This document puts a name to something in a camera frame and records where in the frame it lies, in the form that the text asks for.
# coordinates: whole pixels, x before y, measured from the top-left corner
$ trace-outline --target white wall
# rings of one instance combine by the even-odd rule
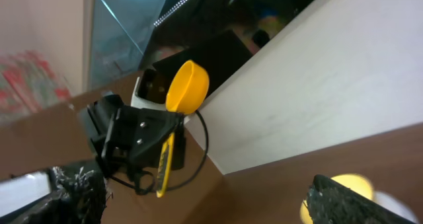
[[[0,56],[35,47],[26,0],[0,0]]]
[[[74,94],[83,92],[84,0],[27,0],[36,43]]]
[[[422,12],[316,0],[206,101],[211,159],[234,172],[422,122]]]

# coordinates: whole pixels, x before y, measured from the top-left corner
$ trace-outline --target brown surface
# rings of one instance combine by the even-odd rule
[[[134,73],[105,88],[76,96],[68,103],[58,104],[1,128],[4,150],[0,153],[0,179],[6,179],[10,174],[25,174],[54,165],[92,159],[87,138],[77,119],[77,111],[98,100],[102,92],[110,90],[129,104],[135,81],[141,74]],[[186,138],[185,167],[171,173],[170,185],[186,180],[200,164],[202,149],[189,133]],[[110,181],[114,199],[108,201],[102,223],[182,223],[221,178],[221,173],[207,159],[193,182],[160,199],[154,194],[137,196],[133,190]]]
[[[423,124],[228,174],[185,224],[301,223],[314,175],[342,173],[363,174],[423,220]]]

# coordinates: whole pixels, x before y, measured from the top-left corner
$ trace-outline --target yellow measuring cup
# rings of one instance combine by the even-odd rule
[[[166,109],[169,112],[191,114],[203,103],[209,89],[209,75],[207,71],[193,62],[185,62],[173,78],[166,97]],[[163,197],[166,192],[169,174],[171,173],[174,133],[164,142],[161,150],[158,185],[156,195]]]

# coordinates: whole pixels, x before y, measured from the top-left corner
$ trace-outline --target yellow object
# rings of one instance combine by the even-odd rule
[[[166,97],[166,109],[191,114],[203,103],[209,89],[209,75],[192,60],[185,62],[173,78]]]
[[[161,148],[161,156],[159,163],[159,170],[157,171],[157,190],[158,198],[163,197],[166,192],[167,182],[169,181],[169,174],[171,173],[172,155],[173,155],[174,133],[171,133],[169,138]]]
[[[333,176],[332,180],[369,200],[373,200],[373,186],[364,176],[359,174],[341,174]],[[307,201],[304,200],[299,209],[299,216],[304,224],[313,224],[306,205]]]

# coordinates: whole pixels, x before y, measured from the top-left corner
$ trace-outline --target led strip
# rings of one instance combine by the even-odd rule
[[[171,16],[177,9],[179,9],[180,6],[182,6],[186,2],[188,2],[188,0],[180,0],[175,6],[173,6],[173,8],[171,8],[163,16],[157,19],[157,21],[153,23],[154,26],[159,26],[164,20]]]

